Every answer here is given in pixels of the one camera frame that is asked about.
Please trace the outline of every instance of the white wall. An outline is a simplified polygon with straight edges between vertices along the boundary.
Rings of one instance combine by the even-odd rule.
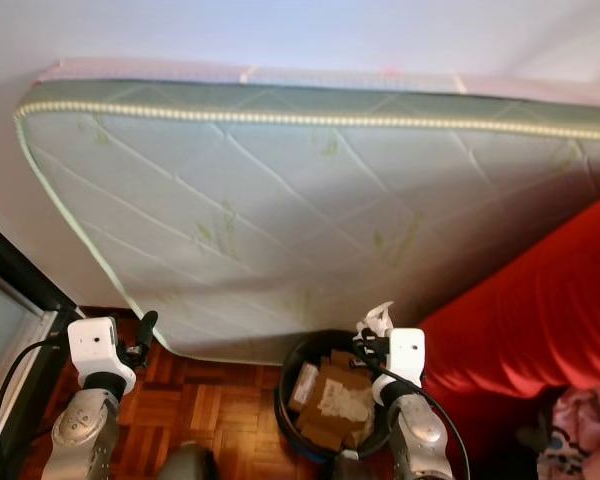
[[[78,303],[122,306],[11,125],[36,75],[69,57],[600,83],[600,0],[0,1],[0,230]]]

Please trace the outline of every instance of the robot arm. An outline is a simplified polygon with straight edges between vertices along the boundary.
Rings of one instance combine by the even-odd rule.
[[[372,310],[358,324],[354,342],[367,355],[384,360],[386,369],[420,387],[424,369],[424,332],[417,328],[393,328],[388,315],[391,303]],[[403,383],[381,375],[373,383],[376,402],[395,418],[389,445],[396,460],[396,479],[453,480],[445,455],[447,429],[427,400]]]
[[[69,325],[71,361],[82,387],[60,414],[51,433],[53,451],[43,480],[104,480],[118,439],[119,402],[146,366],[156,312],[140,323],[136,346],[118,342],[112,318],[78,320]]]

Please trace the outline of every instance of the mattress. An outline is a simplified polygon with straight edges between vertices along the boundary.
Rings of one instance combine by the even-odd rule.
[[[600,197],[600,107],[55,79],[15,120],[131,308],[200,359],[278,364],[387,299],[414,324]]]

